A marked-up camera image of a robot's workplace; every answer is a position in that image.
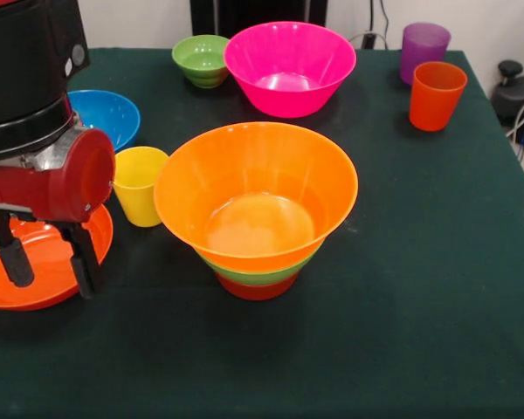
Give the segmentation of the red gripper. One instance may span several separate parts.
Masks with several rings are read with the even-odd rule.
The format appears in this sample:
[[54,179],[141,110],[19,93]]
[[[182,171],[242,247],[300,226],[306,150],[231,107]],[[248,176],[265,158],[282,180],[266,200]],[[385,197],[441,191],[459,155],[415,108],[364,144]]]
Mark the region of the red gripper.
[[[80,295],[90,299],[103,286],[93,240],[81,223],[112,190],[115,159],[108,136],[95,128],[71,127],[49,147],[0,161],[0,210],[55,222],[72,247],[70,258]],[[10,214],[0,211],[0,260],[16,287],[32,284],[34,273]]]

